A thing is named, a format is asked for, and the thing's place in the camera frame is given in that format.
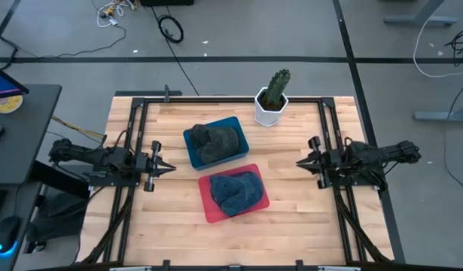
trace hexagonal white pot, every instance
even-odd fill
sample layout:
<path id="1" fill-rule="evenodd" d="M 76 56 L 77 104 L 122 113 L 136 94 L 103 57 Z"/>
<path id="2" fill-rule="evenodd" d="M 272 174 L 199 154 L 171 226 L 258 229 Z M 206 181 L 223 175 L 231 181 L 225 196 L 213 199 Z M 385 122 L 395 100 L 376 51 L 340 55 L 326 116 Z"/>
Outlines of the hexagonal white pot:
<path id="1" fill-rule="evenodd" d="M 285 104 L 283 105 L 282 110 L 280 111 L 264 110 L 261 107 L 260 102 L 258 101 L 258 98 L 263 93 L 263 91 L 267 89 L 268 89 L 267 87 L 262 87 L 260 92 L 254 98 L 254 119 L 259 124 L 266 126 L 266 127 L 270 127 L 279 122 L 280 117 L 282 116 L 283 111 L 286 108 L 286 105 L 288 105 L 288 98 L 286 98 L 285 94 L 282 94 L 283 99 L 285 100 Z"/>

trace potted cactus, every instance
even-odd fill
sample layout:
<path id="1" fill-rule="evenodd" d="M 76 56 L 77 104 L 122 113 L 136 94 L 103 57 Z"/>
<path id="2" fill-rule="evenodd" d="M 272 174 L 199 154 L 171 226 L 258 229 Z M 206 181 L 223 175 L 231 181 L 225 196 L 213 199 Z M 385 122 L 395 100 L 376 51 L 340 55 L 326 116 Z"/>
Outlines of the potted cactus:
<path id="1" fill-rule="evenodd" d="M 263 126 L 273 126 L 288 104 L 283 90 L 290 81 L 290 71 L 282 69 L 271 78 L 268 87 L 261 88 L 254 98 L 254 119 Z"/>

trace green cactus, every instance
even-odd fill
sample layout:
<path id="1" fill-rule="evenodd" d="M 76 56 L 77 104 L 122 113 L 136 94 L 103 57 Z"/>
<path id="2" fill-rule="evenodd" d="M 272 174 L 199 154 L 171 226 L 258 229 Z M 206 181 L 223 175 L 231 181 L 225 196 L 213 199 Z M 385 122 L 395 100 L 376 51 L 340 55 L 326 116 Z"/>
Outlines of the green cactus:
<path id="1" fill-rule="evenodd" d="M 279 111 L 282 109 L 282 94 L 290 81 L 290 77 L 290 71 L 282 69 L 271 78 L 270 85 L 261 98 L 261 106 L 265 110 Z"/>

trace computer monitor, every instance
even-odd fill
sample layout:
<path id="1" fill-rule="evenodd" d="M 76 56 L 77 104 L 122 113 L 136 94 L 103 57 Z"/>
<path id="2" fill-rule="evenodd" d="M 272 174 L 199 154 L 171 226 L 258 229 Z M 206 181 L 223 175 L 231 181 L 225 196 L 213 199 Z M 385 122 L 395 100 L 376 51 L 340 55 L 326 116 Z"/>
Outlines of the computer monitor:
<path id="1" fill-rule="evenodd" d="M 0 98 L 23 95 L 29 93 L 23 85 L 6 75 L 0 69 Z"/>

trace gray floor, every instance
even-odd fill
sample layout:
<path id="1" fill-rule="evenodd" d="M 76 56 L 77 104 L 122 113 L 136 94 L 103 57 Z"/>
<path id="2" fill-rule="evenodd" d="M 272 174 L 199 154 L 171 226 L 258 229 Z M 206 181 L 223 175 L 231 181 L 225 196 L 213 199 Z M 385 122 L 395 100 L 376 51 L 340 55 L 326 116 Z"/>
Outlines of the gray floor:
<path id="1" fill-rule="evenodd" d="M 411 57 L 419 29 L 387 26 L 382 19 L 386 14 L 412 13 L 423 3 L 342 0 L 355 56 Z M 0 2 L 0 22 L 10 5 Z M 157 13 L 164 12 L 164 8 L 157 8 Z M 196 0 L 194 6 L 171 7 L 171 12 L 185 30 L 184 42 L 173 45 L 178 56 L 346 56 L 334 7 L 328 0 Z M 455 16 L 459 23 L 446 29 L 426 29 L 419 57 L 452 55 L 450 48 L 443 45 L 463 28 L 463 0 L 447 1 L 437 15 Z M 157 24 L 145 11 L 126 9 L 117 20 L 127 28 L 126 40 L 82 57 L 171 56 Z M 97 27 L 96 11 L 90 1 L 84 0 L 22 1 L 4 33 L 39 56 L 104 46 L 120 35 L 119 29 Z M 0 42 L 0 56 L 10 52 Z M 355 95 L 347 64 L 183 63 L 199 92 L 209 95 L 254 95 L 273 72 L 283 67 L 292 73 L 288 95 Z M 451 64 L 430 64 L 422 68 L 440 75 L 461 71 L 463 65 L 454 68 Z M 415 110 L 448 110 L 463 84 L 463 75 L 427 78 L 411 64 L 359 64 L 358 70 L 379 145 L 409 139 L 421 148 L 420 163 L 398 166 L 388 176 L 407 263 L 463 266 L 463 189 L 444 167 L 445 126 L 416 122 L 411 117 Z M 61 84 L 63 91 L 55 115 L 97 132 L 105 130 L 116 90 L 161 90 L 168 84 L 172 90 L 194 95 L 175 63 L 15 64 L 8 73 L 24 84 Z M 77 144 L 95 145 L 55 123 L 49 130 Z M 450 169 L 463 181 L 463 124 L 448 125 L 447 130 Z M 39 160 L 47 160 L 55 139 L 54 135 L 46 137 Z M 52 249 L 45 253 L 21 257 L 16 269 L 28 269 L 29 262 L 36 258 L 39 266 L 69 264 L 76 245 L 77 238 L 54 240 Z"/>

